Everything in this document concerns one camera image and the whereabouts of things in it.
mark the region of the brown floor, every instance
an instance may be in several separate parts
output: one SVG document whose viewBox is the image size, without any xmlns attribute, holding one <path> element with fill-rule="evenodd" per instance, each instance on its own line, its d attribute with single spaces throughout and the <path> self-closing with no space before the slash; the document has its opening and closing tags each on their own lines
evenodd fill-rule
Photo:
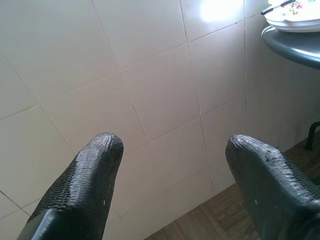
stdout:
<svg viewBox="0 0 320 240">
<path fill-rule="evenodd" d="M 320 177 L 320 132 L 313 151 L 302 141 L 285 154 L 309 178 Z M 238 186 L 228 189 L 186 213 L 146 240 L 260 240 Z"/>
</svg>

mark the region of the wall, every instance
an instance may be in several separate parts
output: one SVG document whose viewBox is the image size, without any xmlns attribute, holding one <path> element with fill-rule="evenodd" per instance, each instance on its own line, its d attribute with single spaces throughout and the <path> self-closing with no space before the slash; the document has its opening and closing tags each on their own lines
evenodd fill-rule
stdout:
<svg viewBox="0 0 320 240">
<path fill-rule="evenodd" d="M 267 1 L 0 3 L 0 238 L 100 132 L 124 141 L 104 239 L 142 240 L 234 183 L 224 147 L 287 150 L 320 119 L 319 73 L 261 41 Z"/>
</svg>

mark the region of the white plate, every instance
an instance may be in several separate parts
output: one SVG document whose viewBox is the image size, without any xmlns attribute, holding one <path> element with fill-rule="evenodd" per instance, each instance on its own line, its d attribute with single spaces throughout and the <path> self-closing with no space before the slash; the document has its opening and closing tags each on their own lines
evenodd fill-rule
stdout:
<svg viewBox="0 0 320 240">
<path fill-rule="evenodd" d="M 302 9 L 296 15 L 289 11 L 289 6 L 276 8 L 265 15 L 266 21 L 272 27 L 286 32 L 320 32 L 320 0 L 311 4 L 304 1 L 302 4 Z"/>
<path fill-rule="evenodd" d="M 276 21 L 266 17 L 266 21 L 274 28 L 293 33 L 314 33 L 320 32 L 320 19 L 305 21 Z"/>
</svg>

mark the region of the stack of plates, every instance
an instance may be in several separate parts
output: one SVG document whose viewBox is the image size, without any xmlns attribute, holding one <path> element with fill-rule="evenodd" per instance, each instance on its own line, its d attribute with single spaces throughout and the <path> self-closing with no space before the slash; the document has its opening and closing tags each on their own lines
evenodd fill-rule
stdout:
<svg viewBox="0 0 320 240">
<path fill-rule="evenodd" d="M 287 5 L 276 8 L 265 15 L 267 22 L 274 28 L 295 33 L 320 32 L 320 0 L 301 3 L 302 8 L 292 11 L 292 6 Z"/>
</svg>

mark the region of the textured rubber grip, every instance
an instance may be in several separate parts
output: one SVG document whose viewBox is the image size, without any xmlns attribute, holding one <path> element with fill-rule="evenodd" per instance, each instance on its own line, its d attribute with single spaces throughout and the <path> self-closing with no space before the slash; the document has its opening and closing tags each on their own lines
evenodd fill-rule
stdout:
<svg viewBox="0 0 320 240">
<path fill-rule="evenodd" d="M 285 155 L 245 135 L 225 155 L 262 240 L 320 239 L 320 190 Z"/>
<path fill-rule="evenodd" d="M 18 240 L 101 240 L 123 143 L 97 135 L 46 191 Z"/>
</svg>

